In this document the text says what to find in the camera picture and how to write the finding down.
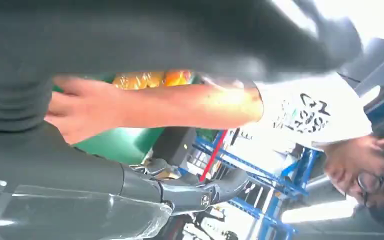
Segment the plastic bag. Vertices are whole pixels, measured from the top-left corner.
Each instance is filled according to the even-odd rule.
[[[118,73],[112,84],[120,89],[145,89],[186,85],[192,73],[187,70]]]

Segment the black graphic print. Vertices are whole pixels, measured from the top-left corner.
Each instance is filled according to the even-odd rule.
[[[322,130],[331,116],[328,104],[322,100],[314,100],[306,93],[301,93],[299,97],[301,103],[298,106],[293,106],[287,101],[282,103],[283,114],[273,123],[273,127],[288,128],[299,133]]]

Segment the ceiling light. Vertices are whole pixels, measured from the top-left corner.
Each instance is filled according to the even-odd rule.
[[[282,222],[286,224],[313,222],[352,217],[356,201],[352,199],[316,204],[287,210],[282,215]]]

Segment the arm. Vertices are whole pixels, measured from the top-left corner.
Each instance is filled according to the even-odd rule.
[[[102,81],[64,77],[56,80],[45,120],[69,143],[117,127],[167,126],[236,128],[257,122],[263,104],[257,89],[183,85],[121,90]]]
[[[255,88],[182,85],[121,90],[119,98],[118,127],[229,129],[257,122],[263,115],[263,104]]]

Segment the ceiling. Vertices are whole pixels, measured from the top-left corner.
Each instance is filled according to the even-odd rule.
[[[354,62],[343,66],[338,73],[360,96],[376,85],[381,86],[378,99],[365,108],[369,113],[377,107],[382,108],[384,100],[384,1],[349,0],[346,2],[360,13],[359,17],[351,18],[355,20],[356,28],[362,35],[364,54]],[[384,116],[373,120],[373,126],[384,129]],[[323,164],[323,159],[317,162],[312,173],[313,177],[323,174]],[[344,196],[328,183],[314,189],[309,197],[289,205],[288,208],[344,199]],[[299,234],[293,238],[296,240],[384,240],[384,227],[374,222],[366,211],[357,213],[353,218],[304,222],[294,226],[299,231]]]

